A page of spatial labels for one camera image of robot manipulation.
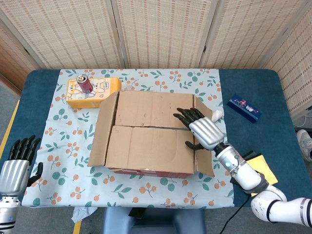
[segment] floral tablecloth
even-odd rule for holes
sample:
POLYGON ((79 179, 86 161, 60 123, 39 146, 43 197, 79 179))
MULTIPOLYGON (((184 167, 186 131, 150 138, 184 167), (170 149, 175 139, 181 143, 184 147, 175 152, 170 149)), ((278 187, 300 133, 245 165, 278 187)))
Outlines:
MULTIPOLYGON (((233 205, 230 175, 215 160, 215 177, 187 179, 115 174, 88 167, 98 109, 72 109, 65 101, 70 78, 119 77, 122 89, 195 94, 210 109, 223 108, 216 69, 61 70, 32 174, 43 162, 40 180, 27 188, 23 206, 220 208, 233 205)), ((226 136, 223 118, 217 123, 226 136)))

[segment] yellow box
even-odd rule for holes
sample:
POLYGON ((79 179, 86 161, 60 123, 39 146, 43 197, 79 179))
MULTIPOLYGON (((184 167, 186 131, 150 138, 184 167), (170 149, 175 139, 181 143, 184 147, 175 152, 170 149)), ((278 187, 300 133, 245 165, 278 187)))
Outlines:
POLYGON ((93 86, 93 91, 89 94, 82 92, 76 79, 68 80, 66 101, 72 108, 98 108, 99 104, 110 94, 121 89, 121 81, 118 77, 89 80, 93 86))

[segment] cardboard box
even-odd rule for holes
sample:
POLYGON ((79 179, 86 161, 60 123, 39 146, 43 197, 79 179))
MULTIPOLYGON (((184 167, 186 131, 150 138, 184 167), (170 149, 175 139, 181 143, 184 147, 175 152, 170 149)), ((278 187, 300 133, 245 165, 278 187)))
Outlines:
POLYGON ((118 77, 89 80, 93 86, 93 91, 89 94, 83 93, 76 79, 68 80, 66 101, 72 108, 98 108, 110 94, 121 89, 121 81, 118 77))
POLYGON ((116 173, 186 178, 200 171, 214 176, 211 152, 193 151, 191 132, 173 116, 177 107, 212 111, 191 94, 119 91, 100 104, 88 166, 116 173))

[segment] shoe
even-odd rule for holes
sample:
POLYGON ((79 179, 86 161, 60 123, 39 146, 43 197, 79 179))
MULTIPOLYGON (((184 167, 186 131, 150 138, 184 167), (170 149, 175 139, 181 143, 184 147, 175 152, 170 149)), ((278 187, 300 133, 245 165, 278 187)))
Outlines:
POLYGON ((306 130, 300 130, 297 132, 297 138, 304 160, 312 162, 310 152, 312 151, 312 138, 309 136, 306 130))

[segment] yellow tape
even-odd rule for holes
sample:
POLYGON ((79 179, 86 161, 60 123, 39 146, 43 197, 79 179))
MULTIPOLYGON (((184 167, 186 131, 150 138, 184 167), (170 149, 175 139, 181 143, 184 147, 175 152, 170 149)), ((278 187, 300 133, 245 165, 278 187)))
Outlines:
POLYGON ((11 127, 12 127, 12 124, 13 124, 13 121, 14 121, 14 118, 15 118, 15 114, 16 114, 16 111, 18 110, 19 103, 20 103, 20 100, 18 100, 18 102, 17 102, 17 104, 15 106, 15 109, 14 109, 14 112, 13 112, 13 114, 11 116, 9 125, 8 125, 8 127, 7 127, 7 129, 5 131, 4 137, 2 139, 2 142, 1 142, 1 145, 0 145, 0 158, 1 158, 2 154, 3 154, 6 141, 8 140, 8 137, 9 137, 9 134, 10 134, 10 131, 11 131, 11 127))
POLYGON ((79 234, 80 233, 80 227, 81 227, 81 221, 75 223, 73 234, 79 234))

